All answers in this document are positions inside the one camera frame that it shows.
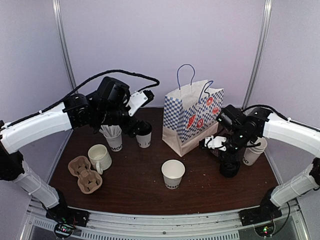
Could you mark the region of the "white paper coffee cup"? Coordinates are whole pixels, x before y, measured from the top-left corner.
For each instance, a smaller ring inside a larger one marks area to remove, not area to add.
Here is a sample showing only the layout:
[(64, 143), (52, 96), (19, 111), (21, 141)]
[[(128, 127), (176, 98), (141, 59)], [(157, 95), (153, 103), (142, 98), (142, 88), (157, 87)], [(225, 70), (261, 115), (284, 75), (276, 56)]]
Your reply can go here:
[(151, 145), (152, 133), (146, 135), (136, 135), (136, 140), (140, 148), (148, 148)]

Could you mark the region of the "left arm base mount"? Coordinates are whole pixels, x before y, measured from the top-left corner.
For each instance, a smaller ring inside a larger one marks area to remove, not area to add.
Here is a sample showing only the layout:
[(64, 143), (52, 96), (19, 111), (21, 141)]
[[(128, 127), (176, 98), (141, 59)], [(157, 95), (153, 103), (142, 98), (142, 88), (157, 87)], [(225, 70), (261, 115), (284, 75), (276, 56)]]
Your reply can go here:
[(65, 215), (55, 213), (52, 208), (47, 209), (45, 206), (43, 208), (46, 210), (46, 218), (72, 227), (86, 227), (90, 216), (88, 211), (75, 208), (68, 207)]

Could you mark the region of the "blue checkered paper bag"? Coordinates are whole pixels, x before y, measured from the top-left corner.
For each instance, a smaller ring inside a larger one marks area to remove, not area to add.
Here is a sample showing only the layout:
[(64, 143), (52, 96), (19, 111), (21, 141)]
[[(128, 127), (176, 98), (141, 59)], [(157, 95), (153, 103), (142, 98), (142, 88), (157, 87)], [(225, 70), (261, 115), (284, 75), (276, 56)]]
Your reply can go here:
[(224, 100), (223, 88), (212, 88), (212, 80), (181, 85), (164, 96), (162, 140), (180, 157), (199, 141), (218, 131), (216, 120)]

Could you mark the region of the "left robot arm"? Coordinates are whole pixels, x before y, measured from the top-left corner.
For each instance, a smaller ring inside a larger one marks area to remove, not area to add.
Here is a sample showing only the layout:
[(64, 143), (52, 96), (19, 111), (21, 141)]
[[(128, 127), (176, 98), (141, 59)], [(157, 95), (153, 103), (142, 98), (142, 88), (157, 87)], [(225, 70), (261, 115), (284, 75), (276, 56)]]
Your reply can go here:
[(55, 133), (89, 125), (98, 132), (102, 125), (119, 126), (124, 134), (135, 137), (145, 122), (134, 115), (154, 99), (150, 90), (130, 92), (130, 87), (113, 77), (104, 77), (97, 90), (71, 94), (54, 107), (12, 123), (0, 124), (0, 178), (20, 185), (37, 198), (61, 222), (72, 218), (63, 195), (34, 173), (20, 148)]

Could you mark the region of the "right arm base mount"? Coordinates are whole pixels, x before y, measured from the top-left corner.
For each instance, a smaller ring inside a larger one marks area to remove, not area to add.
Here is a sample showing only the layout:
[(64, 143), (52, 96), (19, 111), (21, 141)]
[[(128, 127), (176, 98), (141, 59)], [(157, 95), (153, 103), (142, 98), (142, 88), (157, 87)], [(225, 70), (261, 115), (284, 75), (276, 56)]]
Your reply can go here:
[(271, 221), (282, 216), (278, 208), (269, 209), (266, 206), (243, 209), (238, 214), (243, 227)]

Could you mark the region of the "paper cup holding straws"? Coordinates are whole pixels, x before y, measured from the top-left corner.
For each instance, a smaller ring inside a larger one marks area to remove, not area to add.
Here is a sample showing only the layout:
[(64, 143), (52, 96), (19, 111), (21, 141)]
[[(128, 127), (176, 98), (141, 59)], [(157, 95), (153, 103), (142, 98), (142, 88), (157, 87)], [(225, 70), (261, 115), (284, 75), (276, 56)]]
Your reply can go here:
[(119, 152), (122, 150), (122, 130), (118, 125), (101, 125), (99, 132), (103, 134), (113, 152)]

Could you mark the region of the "cream ceramic mug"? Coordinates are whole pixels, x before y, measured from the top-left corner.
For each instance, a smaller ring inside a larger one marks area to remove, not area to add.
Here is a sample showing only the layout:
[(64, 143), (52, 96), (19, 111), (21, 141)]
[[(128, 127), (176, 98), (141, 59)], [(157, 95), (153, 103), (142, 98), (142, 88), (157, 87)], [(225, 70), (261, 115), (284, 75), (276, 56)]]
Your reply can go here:
[(112, 165), (112, 158), (103, 144), (93, 145), (87, 152), (93, 168), (102, 175)]

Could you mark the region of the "stack of black lids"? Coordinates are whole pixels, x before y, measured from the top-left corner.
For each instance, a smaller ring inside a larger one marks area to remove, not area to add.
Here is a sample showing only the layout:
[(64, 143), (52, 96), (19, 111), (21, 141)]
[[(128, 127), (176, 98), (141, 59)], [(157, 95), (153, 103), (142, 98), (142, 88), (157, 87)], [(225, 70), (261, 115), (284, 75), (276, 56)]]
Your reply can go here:
[(239, 162), (224, 162), (219, 165), (219, 173), (225, 178), (233, 178), (238, 174), (240, 166)]

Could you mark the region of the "aluminium front rail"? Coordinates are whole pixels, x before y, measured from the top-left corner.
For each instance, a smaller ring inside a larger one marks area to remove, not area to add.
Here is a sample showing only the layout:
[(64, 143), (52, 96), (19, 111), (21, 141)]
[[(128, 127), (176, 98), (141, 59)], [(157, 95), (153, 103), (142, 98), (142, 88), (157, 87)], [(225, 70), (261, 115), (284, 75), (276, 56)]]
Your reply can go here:
[(88, 211), (86, 226), (77, 226), (71, 240), (263, 240), (263, 226), (272, 240), (309, 240), (297, 200), (282, 206), (274, 220), (243, 225), (239, 210), (181, 215), (138, 215)]

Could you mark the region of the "cardboard cup carrier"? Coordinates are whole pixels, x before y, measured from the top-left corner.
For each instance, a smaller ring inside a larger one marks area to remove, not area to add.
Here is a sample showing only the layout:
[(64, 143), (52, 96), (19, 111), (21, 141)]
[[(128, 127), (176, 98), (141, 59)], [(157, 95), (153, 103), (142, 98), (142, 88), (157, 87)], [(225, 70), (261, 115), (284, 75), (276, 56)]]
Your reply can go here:
[(97, 171), (91, 170), (91, 163), (86, 156), (77, 156), (71, 160), (68, 170), (77, 177), (77, 185), (83, 194), (92, 194), (102, 186), (102, 177)]

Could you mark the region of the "stack of paper cups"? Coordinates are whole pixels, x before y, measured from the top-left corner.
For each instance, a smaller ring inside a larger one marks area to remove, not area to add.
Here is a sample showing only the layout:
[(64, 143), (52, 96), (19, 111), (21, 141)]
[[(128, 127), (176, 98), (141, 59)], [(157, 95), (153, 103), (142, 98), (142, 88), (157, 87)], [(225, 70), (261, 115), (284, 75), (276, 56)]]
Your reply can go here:
[(250, 143), (249, 147), (246, 148), (242, 161), (247, 166), (252, 166), (258, 157), (267, 148), (267, 140), (264, 137), (259, 137), (254, 143)]

